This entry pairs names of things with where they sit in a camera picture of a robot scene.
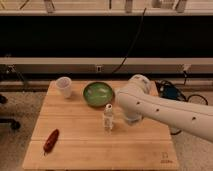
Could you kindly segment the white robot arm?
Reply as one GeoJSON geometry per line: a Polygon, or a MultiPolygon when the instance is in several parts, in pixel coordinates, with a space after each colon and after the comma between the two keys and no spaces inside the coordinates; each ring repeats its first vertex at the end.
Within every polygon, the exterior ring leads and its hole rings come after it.
{"type": "Polygon", "coordinates": [[[141,74],[132,76],[116,91],[116,103],[124,110],[127,122],[147,117],[213,143],[213,106],[160,98],[150,91],[151,81],[141,74]]]}

